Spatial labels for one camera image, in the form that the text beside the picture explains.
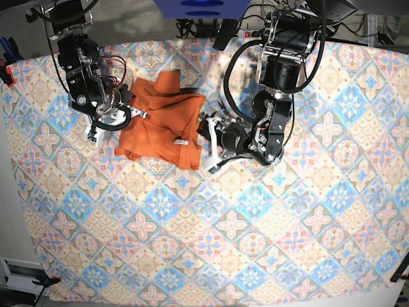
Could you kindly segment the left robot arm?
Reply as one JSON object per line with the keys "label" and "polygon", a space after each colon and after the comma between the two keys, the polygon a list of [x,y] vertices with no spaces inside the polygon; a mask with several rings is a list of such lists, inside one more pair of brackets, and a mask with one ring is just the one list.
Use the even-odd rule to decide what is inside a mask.
{"label": "left robot arm", "polygon": [[[347,1],[295,1],[266,14],[259,38],[234,53],[223,78],[225,98],[236,116],[201,114],[198,132],[210,142],[204,171],[215,173],[239,159],[253,159],[262,166],[280,163],[290,137],[285,128],[295,121],[294,95],[318,71],[327,28],[356,10]],[[255,46],[261,47],[256,82],[263,91],[253,98],[249,116],[236,105],[229,78],[242,53]]]}

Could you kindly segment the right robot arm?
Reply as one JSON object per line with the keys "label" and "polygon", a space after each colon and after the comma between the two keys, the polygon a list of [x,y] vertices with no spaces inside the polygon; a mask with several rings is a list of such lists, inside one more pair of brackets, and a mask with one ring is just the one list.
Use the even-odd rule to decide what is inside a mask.
{"label": "right robot arm", "polygon": [[93,22],[91,9],[96,1],[55,1],[48,8],[32,8],[31,13],[50,24],[48,41],[55,40],[58,55],[53,59],[56,70],[63,70],[60,80],[68,94],[69,106],[88,121],[89,137],[100,131],[116,132],[127,127],[133,117],[147,118],[147,113],[133,107],[134,94],[124,78],[100,73],[103,60],[126,62],[120,56],[102,56],[98,44],[85,29]]}

